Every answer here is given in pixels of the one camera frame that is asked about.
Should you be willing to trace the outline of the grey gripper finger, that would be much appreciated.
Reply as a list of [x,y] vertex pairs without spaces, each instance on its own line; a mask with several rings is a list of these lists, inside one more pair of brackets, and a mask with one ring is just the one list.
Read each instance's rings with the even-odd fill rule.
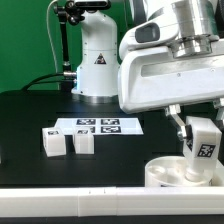
[[217,110],[216,124],[219,129],[224,129],[224,97],[214,100],[213,106]]
[[181,119],[179,114],[181,113],[181,108],[179,104],[169,105],[165,108],[165,115],[170,119],[177,129],[177,136],[180,141],[184,141],[187,138],[186,124]]

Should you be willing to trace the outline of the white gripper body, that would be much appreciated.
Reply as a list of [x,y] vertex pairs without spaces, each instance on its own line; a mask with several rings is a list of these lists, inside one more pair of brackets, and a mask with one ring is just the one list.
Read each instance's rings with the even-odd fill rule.
[[118,73],[120,108],[126,113],[224,97],[224,42],[208,55],[175,59],[166,46],[132,51]]

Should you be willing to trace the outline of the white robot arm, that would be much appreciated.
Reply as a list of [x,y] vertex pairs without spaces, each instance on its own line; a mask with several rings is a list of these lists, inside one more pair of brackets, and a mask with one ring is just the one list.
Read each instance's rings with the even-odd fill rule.
[[134,27],[122,40],[102,13],[109,0],[74,0],[84,11],[81,100],[119,102],[137,113],[224,97],[224,39],[216,9],[223,0],[129,0]]

